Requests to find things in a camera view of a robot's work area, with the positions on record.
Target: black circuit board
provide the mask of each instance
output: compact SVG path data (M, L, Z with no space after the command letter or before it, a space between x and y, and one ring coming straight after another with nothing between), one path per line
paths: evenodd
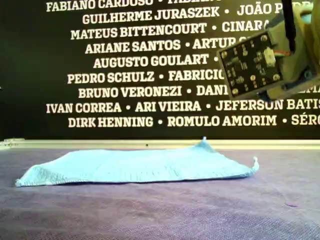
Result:
M283 76L278 62L274 58L274 64L270 64L270 57L266 59L265 50L273 54L272 48L264 32L218 52L232 98L253 96L281 83Z

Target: light blue cloth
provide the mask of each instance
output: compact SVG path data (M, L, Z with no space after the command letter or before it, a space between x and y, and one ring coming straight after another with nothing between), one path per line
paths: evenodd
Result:
M152 183L246 178L259 169L239 164L216 152L204 138L181 149L79 150L32 166L17 187L67 183Z

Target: black banner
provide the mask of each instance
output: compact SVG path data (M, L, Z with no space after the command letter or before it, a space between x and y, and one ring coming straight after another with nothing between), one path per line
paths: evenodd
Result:
M319 92L230 101L216 51L282 9L264 0L2 1L6 137L318 139Z

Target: electronic component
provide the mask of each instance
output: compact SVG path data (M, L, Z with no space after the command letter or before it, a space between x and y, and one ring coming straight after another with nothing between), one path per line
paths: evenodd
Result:
M267 31L221 49L217 56L233 100L252 97L283 81Z

